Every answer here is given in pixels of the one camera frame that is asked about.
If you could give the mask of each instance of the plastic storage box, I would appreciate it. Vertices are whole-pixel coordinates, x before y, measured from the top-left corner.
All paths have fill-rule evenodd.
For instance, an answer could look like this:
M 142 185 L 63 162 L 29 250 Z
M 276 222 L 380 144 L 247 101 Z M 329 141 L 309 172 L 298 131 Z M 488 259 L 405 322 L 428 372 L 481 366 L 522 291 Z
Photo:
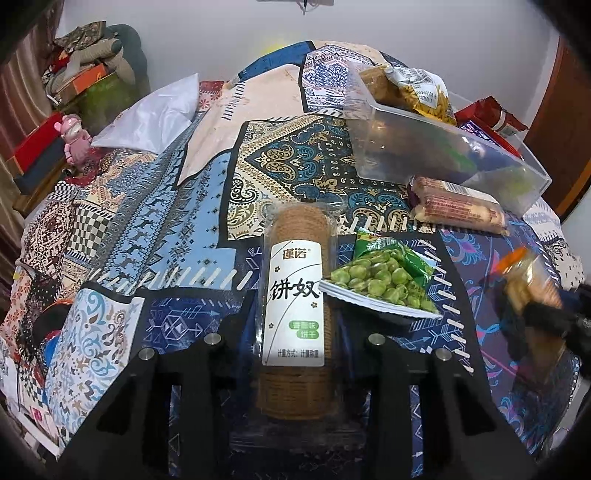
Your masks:
M 486 192 L 522 216 L 552 182 L 516 136 L 523 160 L 464 130 L 416 113 L 380 105 L 349 63 L 344 114 L 357 173 L 371 180 L 406 183 L 412 175 L 446 180 Z M 450 93 L 452 105 L 465 100 Z

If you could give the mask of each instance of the pink toy figure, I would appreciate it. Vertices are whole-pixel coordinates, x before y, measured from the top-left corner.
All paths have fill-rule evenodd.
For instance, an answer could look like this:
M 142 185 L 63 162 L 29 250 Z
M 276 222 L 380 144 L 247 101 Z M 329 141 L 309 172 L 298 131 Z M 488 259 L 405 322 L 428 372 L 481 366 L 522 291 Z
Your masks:
M 82 128 L 82 119 L 78 115 L 64 115 L 61 123 L 56 122 L 53 128 L 60 133 L 64 142 L 66 142 L 64 153 L 68 165 L 83 172 L 86 163 L 90 160 L 88 153 L 92 137 Z

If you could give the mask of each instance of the food packaging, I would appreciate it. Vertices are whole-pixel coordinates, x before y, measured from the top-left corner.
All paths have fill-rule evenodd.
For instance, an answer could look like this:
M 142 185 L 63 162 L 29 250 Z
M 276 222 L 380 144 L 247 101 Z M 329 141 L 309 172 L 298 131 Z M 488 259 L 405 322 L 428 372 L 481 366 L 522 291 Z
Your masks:
M 558 288 L 544 268 L 542 257 L 526 247 L 519 247 L 503 257 L 494 273 L 504 278 L 505 293 L 518 316 L 531 301 L 558 309 L 563 307 Z M 566 348 L 564 339 L 526 326 L 525 341 L 529 351 L 518 371 L 529 380 L 545 384 Z
M 456 120 L 459 124 L 463 124 L 468 120 L 474 120 L 475 118 L 502 138 L 508 138 L 517 132 L 527 130 L 527 127 L 517 120 L 515 115 L 505 110 L 491 96 L 478 100 L 456 112 Z
M 391 256 L 398 261 L 415 282 L 421 287 L 427 286 L 433 275 L 433 267 L 426 263 L 411 248 L 389 236 L 378 235 L 364 228 L 357 231 L 357 239 L 353 248 L 353 260 L 377 250 L 390 250 Z
M 400 90 L 388 80 L 384 69 L 385 67 L 381 66 L 372 67 L 359 72 L 359 76 L 376 102 L 405 109 L 406 104 L 400 95 Z
M 467 122 L 461 124 L 458 123 L 459 127 L 466 132 L 470 132 L 471 134 L 478 135 L 483 140 L 487 140 L 491 143 L 498 145 L 501 148 L 507 150 L 511 155 L 514 155 L 518 158 L 522 158 L 517 149 L 511 145 L 507 140 L 505 140 L 502 136 L 498 133 L 493 132 L 489 126 L 487 126 L 482 120 L 478 118 L 472 118 Z
M 509 235 L 503 208 L 487 193 L 417 176 L 408 182 L 408 197 L 411 216 L 420 222 Z
M 257 405 L 275 419 L 319 419 L 331 409 L 334 326 L 319 281 L 336 266 L 336 235 L 325 203 L 290 202 L 267 212 Z
M 440 76 L 406 67 L 387 67 L 384 73 L 398 88 L 407 109 L 456 126 L 449 94 Z
M 320 290 L 377 312 L 441 318 L 426 293 L 434 270 L 429 262 L 394 238 L 359 229 L 353 260 L 324 278 Z

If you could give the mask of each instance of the wooden door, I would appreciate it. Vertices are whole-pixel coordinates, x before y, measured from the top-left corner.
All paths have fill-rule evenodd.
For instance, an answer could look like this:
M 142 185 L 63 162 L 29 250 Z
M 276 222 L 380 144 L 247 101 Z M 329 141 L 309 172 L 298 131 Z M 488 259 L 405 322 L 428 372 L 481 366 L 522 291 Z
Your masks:
M 591 183 L 591 76 L 562 38 L 525 144 L 552 177 L 543 198 L 564 220 Z

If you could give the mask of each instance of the metal screw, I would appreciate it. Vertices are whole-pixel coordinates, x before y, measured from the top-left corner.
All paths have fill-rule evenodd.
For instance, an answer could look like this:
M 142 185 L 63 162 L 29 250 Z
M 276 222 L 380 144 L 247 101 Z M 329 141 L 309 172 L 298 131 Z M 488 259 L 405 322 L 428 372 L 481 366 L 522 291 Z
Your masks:
M 222 341 L 222 335 L 219 333 L 208 333 L 203 341 L 208 345 L 217 345 Z
M 386 337 L 381 333 L 372 333 L 368 336 L 369 343 L 375 346 L 380 346 L 386 343 Z
M 443 360 L 444 362 L 452 359 L 452 353 L 445 348 L 438 348 L 435 350 L 435 355 L 439 360 Z
M 156 352 L 153 348 L 147 346 L 146 348 L 142 348 L 139 353 L 138 357 L 140 360 L 150 360 Z

